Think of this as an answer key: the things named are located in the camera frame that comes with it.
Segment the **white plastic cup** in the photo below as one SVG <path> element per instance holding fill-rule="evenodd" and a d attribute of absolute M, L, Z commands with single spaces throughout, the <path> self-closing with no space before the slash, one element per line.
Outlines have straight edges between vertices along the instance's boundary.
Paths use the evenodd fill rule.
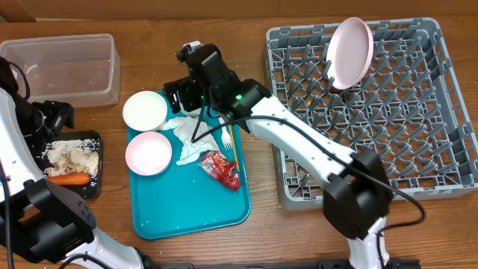
<path fill-rule="evenodd" d="M 184 108 L 182 108 L 181 112 L 187 117 L 198 117 L 201 114 L 201 108 L 197 108 L 192 111 L 186 111 Z"/>

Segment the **pink bowl with food scraps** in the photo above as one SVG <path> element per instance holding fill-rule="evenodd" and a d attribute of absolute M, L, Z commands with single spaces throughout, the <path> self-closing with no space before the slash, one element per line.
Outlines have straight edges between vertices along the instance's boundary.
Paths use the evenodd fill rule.
<path fill-rule="evenodd" d="M 173 156 L 170 141 L 161 133 L 144 132 L 126 147 L 128 168 L 140 176 L 154 176 L 168 168 Z"/>

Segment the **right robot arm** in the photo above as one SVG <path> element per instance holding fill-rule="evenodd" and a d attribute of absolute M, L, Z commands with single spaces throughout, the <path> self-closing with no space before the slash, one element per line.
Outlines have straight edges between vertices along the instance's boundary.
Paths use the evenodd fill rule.
<path fill-rule="evenodd" d="M 292 158 L 319 182 L 323 214 L 347 238 L 352 268 L 385 268 L 389 255 L 382 230 L 393 197 L 380 157 L 334 142 L 292 114 L 254 79 L 241 80 L 214 44 L 188 43 L 176 52 L 188 75 L 164 85 L 173 113 L 216 111 Z"/>

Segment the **orange carrot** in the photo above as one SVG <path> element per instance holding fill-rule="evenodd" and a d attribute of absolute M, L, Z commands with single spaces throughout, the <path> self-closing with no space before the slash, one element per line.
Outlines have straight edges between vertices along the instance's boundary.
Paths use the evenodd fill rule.
<path fill-rule="evenodd" d="M 86 185 L 90 182 L 90 176 L 87 173 L 70 173 L 49 177 L 49 181 L 57 185 Z"/>

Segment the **white bowl with food scraps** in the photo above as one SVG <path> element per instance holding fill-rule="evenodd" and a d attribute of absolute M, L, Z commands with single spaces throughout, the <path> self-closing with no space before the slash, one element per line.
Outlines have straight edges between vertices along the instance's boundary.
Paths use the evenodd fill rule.
<path fill-rule="evenodd" d="M 131 129 L 150 132 L 159 130 L 165 124 L 167 112 L 167 103 L 162 95 L 153 91 L 141 91 L 125 102 L 122 117 Z"/>

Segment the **pink round plate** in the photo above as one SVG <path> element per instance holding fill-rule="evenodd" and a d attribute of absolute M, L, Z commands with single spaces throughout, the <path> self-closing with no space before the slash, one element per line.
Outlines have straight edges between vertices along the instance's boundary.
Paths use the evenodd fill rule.
<path fill-rule="evenodd" d="M 332 35 L 326 54 L 331 61 L 328 78 L 332 86 L 345 90 L 359 83 L 370 67 L 373 56 L 373 35 L 367 24 L 357 17 L 344 20 Z"/>

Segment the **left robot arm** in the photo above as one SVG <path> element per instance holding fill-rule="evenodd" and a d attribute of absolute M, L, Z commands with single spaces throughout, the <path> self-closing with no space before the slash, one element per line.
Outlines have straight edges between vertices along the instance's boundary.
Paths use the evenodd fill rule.
<path fill-rule="evenodd" d="M 1 59 L 1 244 L 9 268 L 13 255 L 62 268 L 156 268 L 146 254 L 99 229 L 80 195 L 42 173 L 34 153 L 64 126 L 73 128 L 74 109 L 66 102 L 28 102 L 18 93 L 16 67 Z"/>

